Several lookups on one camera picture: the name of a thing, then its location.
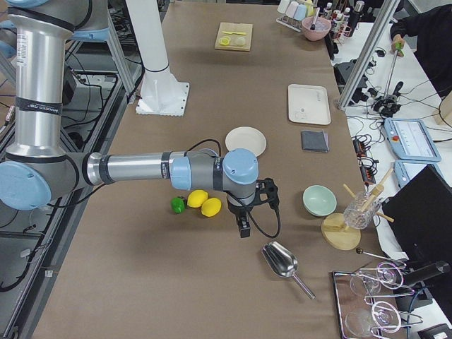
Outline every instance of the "bowl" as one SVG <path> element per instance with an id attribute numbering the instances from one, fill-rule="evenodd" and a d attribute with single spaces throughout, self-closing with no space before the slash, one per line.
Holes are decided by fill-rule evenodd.
<path id="1" fill-rule="evenodd" d="M 330 215 L 336 209 L 337 204 L 334 193 L 325 186 L 313 185 L 304 190 L 304 208 L 316 217 Z"/>
<path id="2" fill-rule="evenodd" d="M 325 18 L 317 18 L 316 29 L 312 30 L 311 25 L 314 17 L 308 16 L 302 20 L 302 32 L 310 41 L 323 39 L 331 29 L 331 21 Z"/>

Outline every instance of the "wooden cutting board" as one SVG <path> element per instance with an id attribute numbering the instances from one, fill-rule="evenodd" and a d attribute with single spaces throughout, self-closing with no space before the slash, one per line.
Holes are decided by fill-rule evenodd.
<path id="1" fill-rule="evenodd" d="M 238 35 L 224 32 L 243 32 L 246 34 Z M 215 49 L 249 52 L 251 49 L 252 35 L 253 25 L 250 23 L 220 23 L 215 41 Z"/>

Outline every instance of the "black monitor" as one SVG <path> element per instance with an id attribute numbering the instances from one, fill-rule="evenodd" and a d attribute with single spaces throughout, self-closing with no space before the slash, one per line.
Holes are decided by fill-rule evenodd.
<path id="1" fill-rule="evenodd" d="M 437 261 L 452 265 L 452 188 L 433 166 L 426 166 L 383 205 L 394 218 L 395 238 L 414 269 Z M 452 321 L 452 272 L 425 281 L 433 298 Z"/>

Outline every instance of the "white plate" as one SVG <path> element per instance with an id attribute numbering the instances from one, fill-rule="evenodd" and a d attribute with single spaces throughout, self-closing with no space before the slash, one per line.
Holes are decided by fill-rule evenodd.
<path id="1" fill-rule="evenodd" d="M 237 127 L 226 135 L 226 147 L 228 150 L 245 148 L 258 157 L 266 149 L 266 146 L 266 137 L 261 131 L 253 127 Z"/>
<path id="2" fill-rule="evenodd" d="M 302 124 L 331 123 L 326 89 L 321 86 L 289 85 L 289 120 Z"/>

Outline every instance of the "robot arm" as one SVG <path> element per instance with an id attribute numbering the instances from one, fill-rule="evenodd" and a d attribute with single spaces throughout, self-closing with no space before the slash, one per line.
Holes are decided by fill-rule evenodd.
<path id="1" fill-rule="evenodd" d="M 87 186 L 170 179 L 176 189 L 227 192 L 241 237 L 249 236 L 253 206 L 269 203 L 278 215 L 278 188 L 271 179 L 257 179 L 257 159 L 248 150 L 225 157 L 209 151 L 101 155 L 62 150 L 64 45 L 75 30 L 108 32 L 107 0 L 6 2 L 18 37 L 15 141 L 0 163 L 0 200 L 6 205 L 32 210 Z"/>

